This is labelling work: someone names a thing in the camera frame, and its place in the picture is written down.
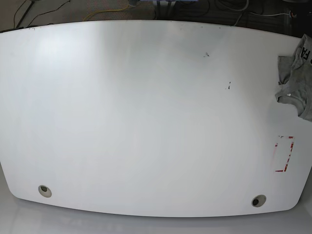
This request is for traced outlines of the table grommet hole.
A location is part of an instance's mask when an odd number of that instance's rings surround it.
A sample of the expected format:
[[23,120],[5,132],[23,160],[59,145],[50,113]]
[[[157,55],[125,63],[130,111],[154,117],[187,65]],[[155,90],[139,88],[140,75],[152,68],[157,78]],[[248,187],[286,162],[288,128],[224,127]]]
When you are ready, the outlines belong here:
[[265,195],[258,195],[252,199],[252,206],[253,207],[261,207],[266,202],[266,196]]
[[38,191],[45,198],[49,198],[49,197],[52,196],[51,190],[48,187],[44,186],[44,185],[40,185],[38,187]]

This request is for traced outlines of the right table grommet hole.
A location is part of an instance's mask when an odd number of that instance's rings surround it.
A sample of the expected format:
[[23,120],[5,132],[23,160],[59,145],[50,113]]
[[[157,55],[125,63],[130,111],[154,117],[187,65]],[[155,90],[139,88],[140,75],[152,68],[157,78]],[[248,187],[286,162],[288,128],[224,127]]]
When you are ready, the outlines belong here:
[[265,195],[258,195],[252,199],[252,206],[253,207],[261,207],[266,202],[266,196]]

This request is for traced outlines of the grey t-shirt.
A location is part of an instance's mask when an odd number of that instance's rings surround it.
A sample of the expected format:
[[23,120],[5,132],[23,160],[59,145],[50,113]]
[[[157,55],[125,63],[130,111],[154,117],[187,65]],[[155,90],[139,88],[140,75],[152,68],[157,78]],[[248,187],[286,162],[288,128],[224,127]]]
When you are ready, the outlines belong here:
[[300,118],[312,120],[312,38],[304,34],[291,56],[278,57],[277,102],[293,105]]

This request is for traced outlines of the left table grommet hole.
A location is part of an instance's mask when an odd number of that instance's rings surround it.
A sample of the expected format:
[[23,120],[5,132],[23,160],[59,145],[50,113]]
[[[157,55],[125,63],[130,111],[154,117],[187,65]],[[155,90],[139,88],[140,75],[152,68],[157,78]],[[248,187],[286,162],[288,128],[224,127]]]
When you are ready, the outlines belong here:
[[52,196],[51,190],[48,187],[44,186],[44,185],[40,185],[38,187],[38,191],[45,198],[49,198],[49,197]]

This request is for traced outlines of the red tape marking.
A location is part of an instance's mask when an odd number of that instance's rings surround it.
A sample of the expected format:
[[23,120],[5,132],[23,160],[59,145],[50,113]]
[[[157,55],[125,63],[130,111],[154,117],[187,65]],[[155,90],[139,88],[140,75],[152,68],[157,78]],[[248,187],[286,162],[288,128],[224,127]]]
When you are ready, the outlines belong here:
[[293,136],[278,136],[273,152],[273,171],[286,172],[294,145]]

